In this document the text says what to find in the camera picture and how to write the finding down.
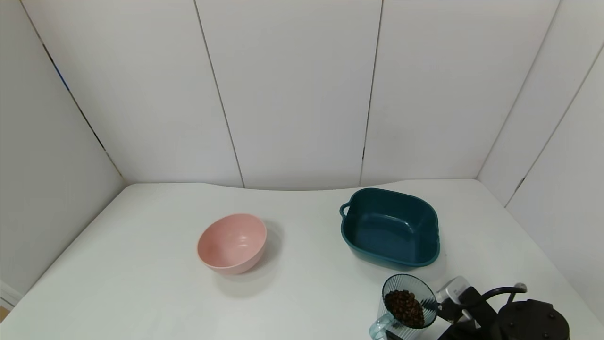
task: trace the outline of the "tub handle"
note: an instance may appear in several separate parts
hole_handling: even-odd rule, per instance
[[[342,218],[346,218],[346,215],[344,214],[344,209],[350,206],[350,202],[346,202],[344,204],[342,204],[342,206],[340,207],[340,215],[342,215]]]

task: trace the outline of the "bowl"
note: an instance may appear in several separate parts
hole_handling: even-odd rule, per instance
[[[436,211],[415,196],[361,189],[340,207],[340,215],[344,241],[363,260],[405,270],[427,266],[439,256]]]
[[[250,214],[235,214],[212,223],[201,234],[197,253],[213,271],[240,274],[252,268],[262,257],[266,226]]]

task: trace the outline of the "ribbed plastic cup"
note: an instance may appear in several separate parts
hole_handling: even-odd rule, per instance
[[[394,290],[407,290],[409,293],[415,294],[416,300],[423,307],[423,327],[408,327],[397,320],[390,311],[387,311],[369,328],[369,335],[373,340],[387,340],[386,331],[403,340],[413,340],[436,320],[439,304],[430,287],[422,280],[409,274],[397,274],[389,277],[382,288],[382,301],[386,294]]]

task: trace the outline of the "dark green plastic tub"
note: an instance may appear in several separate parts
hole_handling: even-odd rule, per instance
[[[427,266],[439,257],[436,211],[415,196],[361,189],[340,207],[340,215],[344,241],[363,260],[404,270]]]

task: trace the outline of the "pink bowl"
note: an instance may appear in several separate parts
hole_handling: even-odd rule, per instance
[[[212,223],[201,234],[197,253],[201,261],[221,274],[240,274],[262,257],[266,226],[250,214],[235,214]]]

